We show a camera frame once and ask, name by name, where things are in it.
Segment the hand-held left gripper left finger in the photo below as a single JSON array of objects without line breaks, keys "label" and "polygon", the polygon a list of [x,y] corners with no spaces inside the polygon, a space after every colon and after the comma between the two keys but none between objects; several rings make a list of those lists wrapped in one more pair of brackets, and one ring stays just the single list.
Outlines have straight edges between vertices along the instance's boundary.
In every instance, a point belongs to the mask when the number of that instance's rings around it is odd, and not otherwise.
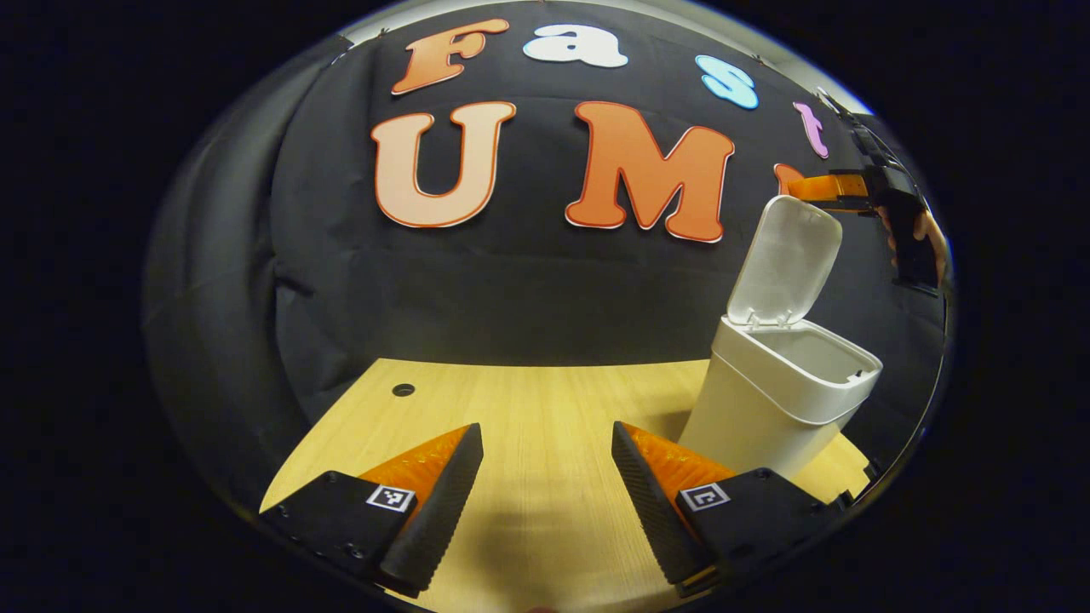
[{"label": "hand-held left gripper left finger", "polygon": [[416,598],[450,546],[484,458],[479,423],[358,476],[329,470],[261,512],[261,522],[355,581]]}]

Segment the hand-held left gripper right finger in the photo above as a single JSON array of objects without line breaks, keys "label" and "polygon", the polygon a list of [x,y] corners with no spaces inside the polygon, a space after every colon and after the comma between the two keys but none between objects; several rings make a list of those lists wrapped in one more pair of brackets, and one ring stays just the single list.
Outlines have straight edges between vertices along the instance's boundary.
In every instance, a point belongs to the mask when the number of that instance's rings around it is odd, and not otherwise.
[{"label": "hand-held left gripper right finger", "polygon": [[736,473],[623,421],[611,426],[611,461],[681,597],[751,582],[832,524],[829,503],[770,468]]}]

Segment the white desktop garbage bin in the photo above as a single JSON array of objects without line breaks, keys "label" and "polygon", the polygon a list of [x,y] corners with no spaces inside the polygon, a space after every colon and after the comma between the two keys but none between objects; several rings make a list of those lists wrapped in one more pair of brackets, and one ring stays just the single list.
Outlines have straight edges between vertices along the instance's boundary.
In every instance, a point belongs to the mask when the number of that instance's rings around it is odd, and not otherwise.
[{"label": "white desktop garbage bin", "polygon": [[841,224],[789,195],[760,215],[711,345],[686,449],[744,473],[791,478],[836,438],[881,376],[880,358],[807,318],[841,247]]}]

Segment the wooden desktop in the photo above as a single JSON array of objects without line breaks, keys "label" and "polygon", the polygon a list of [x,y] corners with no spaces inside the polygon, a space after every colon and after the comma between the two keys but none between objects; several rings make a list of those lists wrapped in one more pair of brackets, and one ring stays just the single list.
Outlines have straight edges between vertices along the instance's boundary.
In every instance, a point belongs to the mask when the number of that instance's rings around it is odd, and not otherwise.
[{"label": "wooden desktop", "polygon": [[312,426],[261,510],[312,478],[358,476],[479,423],[484,459],[428,590],[437,613],[658,613],[666,582],[611,460],[623,421],[678,438],[706,360],[617,366],[479,366],[379,358]]}]

